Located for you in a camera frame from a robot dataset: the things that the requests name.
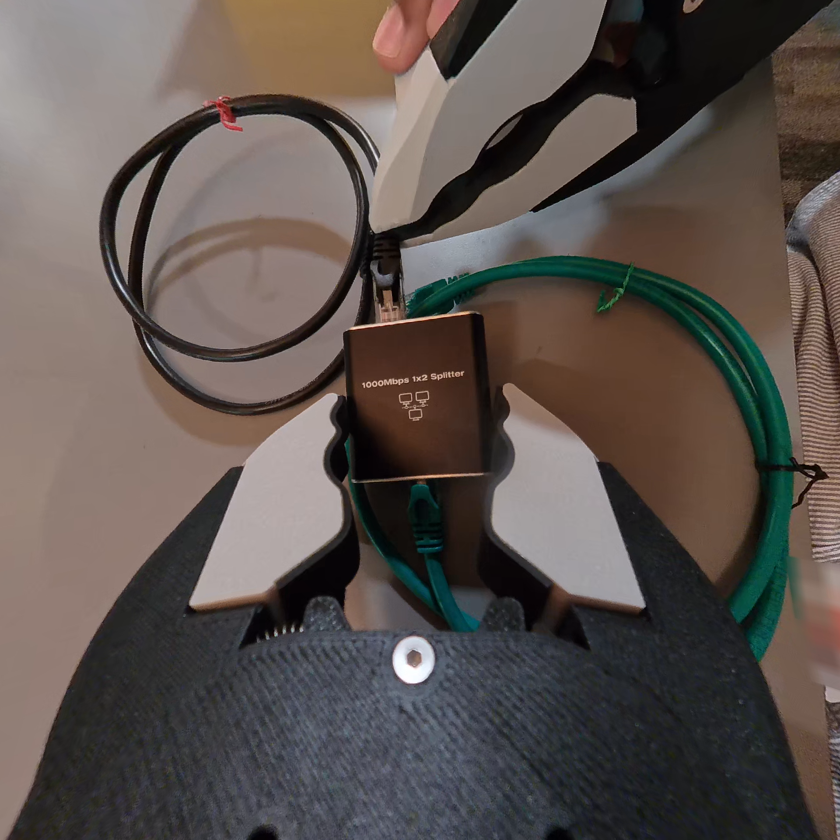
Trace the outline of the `red twist tie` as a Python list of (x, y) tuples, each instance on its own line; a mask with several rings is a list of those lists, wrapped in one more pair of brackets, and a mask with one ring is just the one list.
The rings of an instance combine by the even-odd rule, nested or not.
[(226, 130), (242, 133), (244, 129), (237, 122), (237, 117), (232, 109), (232, 101), (233, 99), (229, 96), (220, 96), (214, 100), (205, 100), (203, 107), (205, 109), (215, 109), (220, 124)]

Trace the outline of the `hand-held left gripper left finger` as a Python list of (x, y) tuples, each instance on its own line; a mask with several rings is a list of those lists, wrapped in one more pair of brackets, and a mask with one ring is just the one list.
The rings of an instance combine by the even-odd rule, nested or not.
[(296, 622), (312, 598), (342, 606), (360, 568), (350, 495), (345, 398), (327, 394), (247, 457), (189, 606), (270, 605)]

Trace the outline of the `black network splitter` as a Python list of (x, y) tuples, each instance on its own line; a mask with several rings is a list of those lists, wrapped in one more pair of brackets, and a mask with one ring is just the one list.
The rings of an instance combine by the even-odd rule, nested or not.
[(480, 313), (351, 328), (343, 350), (355, 484), (489, 471), (490, 385)]

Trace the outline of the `person's right hand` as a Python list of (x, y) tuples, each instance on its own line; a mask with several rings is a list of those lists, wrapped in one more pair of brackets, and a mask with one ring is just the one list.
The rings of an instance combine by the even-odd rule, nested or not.
[(385, 11), (372, 48), (380, 67), (393, 76), (407, 72), (459, 1), (395, 1)]

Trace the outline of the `grey desk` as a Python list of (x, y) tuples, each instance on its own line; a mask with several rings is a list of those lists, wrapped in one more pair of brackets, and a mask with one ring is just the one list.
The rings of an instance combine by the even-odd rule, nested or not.
[[(143, 143), (221, 95), (334, 102), (384, 142), (387, 2), (2, 2), (2, 836), (58, 705), (141, 564), (230, 467), (301, 410), (204, 410), (143, 357), (102, 270), (98, 216)], [(544, 213), (406, 252), (406, 287), (519, 259), (634, 263), (726, 307), (770, 363), (799, 439), (771, 65), (661, 149)], [(350, 180), (283, 118), (214, 127), (175, 163), (150, 233), (154, 315), (215, 347), (281, 335), (333, 288)], [(757, 477), (728, 388), (671, 318), (598, 286), (494, 284), (472, 301), (511, 382), (612, 462), (728, 592)]]

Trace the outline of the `green twist tie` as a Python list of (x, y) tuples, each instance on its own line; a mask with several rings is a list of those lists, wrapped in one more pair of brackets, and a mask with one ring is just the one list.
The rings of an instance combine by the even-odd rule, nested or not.
[(632, 279), (635, 271), (635, 264), (632, 262), (628, 264), (626, 268), (626, 274), (622, 283), (619, 286), (616, 286), (612, 289), (612, 295), (610, 297), (607, 296), (606, 291), (603, 290), (598, 298), (595, 312), (598, 314), (609, 312), (612, 310), (615, 305), (623, 298), (625, 295), (627, 288), (629, 286), (630, 280)]

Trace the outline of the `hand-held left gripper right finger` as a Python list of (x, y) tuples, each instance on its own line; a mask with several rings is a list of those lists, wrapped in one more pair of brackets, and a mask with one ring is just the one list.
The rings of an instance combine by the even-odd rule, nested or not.
[(525, 627), (563, 606), (646, 608), (601, 466), (567, 424), (513, 384), (497, 393), (493, 473), (482, 512), (482, 581)]

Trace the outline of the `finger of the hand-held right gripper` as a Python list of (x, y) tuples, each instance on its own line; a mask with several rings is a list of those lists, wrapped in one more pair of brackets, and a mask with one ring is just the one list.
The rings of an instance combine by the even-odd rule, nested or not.
[(519, 172), (489, 186), (453, 220), (402, 238), (453, 238), (524, 215), (632, 137), (637, 104), (632, 98), (588, 98), (553, 129)]
[(399, 80), (374, 175), (373, 230), (418, 222), (510, 119), (590, 58), (605, 1), (459, 2)]

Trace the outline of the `black twist tie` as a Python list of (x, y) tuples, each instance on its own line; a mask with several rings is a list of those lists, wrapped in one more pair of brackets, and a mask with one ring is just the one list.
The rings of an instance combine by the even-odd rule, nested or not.
[(755, 468), (760, 473), (770, 472), (784, 472), (803, 476), (806, 479), (805, 487), (800, 492), (799, 496), (793, 502), (791, 509), (798, 508), (804, 501), (807, 494), (814, 487), (815, 484), (828, 480), (830, 476), (825, 472), (823, 467), (818, 464), (803, 464), (795, 457), (789, 458), (786, 464), (772, 464), (762, 461), (755, 463)]

